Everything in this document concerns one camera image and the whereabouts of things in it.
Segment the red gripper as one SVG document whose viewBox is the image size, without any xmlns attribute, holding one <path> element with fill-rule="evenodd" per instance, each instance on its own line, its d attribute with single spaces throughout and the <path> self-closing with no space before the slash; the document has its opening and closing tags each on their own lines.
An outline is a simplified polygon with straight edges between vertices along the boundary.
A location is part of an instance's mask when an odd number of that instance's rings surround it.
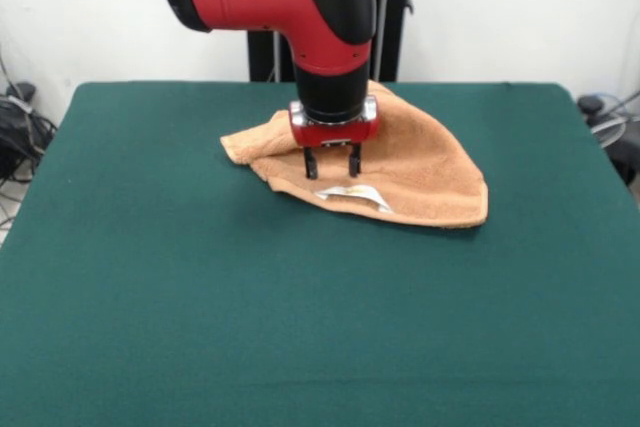
<svg viewBox="0 0 640 427">
<path fill-rule="evenodd" d="M 312 120 L 300 101 L 292 101 L 288 108 L 289 123 L 295 142 L 303 148 L 306 178 L 318 178 L 315 147 L 351 144 L 349 175 L 357 178 L 361 173 L 361 143 L 374 137 L 379 126 L 379 109 L 376 97 L 365 97 L 360 114 L 348 122 L 322 123 Z"/>
</svg>

